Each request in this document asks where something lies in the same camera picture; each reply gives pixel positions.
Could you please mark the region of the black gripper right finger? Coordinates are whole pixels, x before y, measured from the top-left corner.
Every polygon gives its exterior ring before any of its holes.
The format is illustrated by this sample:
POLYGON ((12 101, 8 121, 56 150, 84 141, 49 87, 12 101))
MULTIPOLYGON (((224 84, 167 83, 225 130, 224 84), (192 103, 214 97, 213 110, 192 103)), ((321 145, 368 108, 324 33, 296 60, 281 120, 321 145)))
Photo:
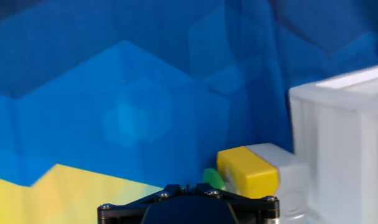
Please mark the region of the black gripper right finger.
POLYGON ((250 199, 227 190, 216 189, 207 183, 189 184, 188 192, 224 202, 229 209, 228 212, 224 212, 222 208, 216 208, 216 206, 211 208, 215 208, 218 215, 228 215, 228 217, 234 218, 236 223, 280 223, 280 201, 276 196, 268 195, 250 199))

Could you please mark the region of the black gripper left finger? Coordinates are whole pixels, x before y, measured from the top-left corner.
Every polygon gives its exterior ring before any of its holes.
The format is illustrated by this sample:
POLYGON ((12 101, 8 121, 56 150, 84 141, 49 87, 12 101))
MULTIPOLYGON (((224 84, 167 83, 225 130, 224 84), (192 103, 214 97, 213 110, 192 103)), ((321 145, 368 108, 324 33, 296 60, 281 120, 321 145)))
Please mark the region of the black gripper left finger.
POLYGON ((98 224, 119 223, 121 218, 143 217, 147 209, 156 203, 189 193, 189 185, 170 184, 164 189, 126 205, 105 203, 97 208, 98 224))

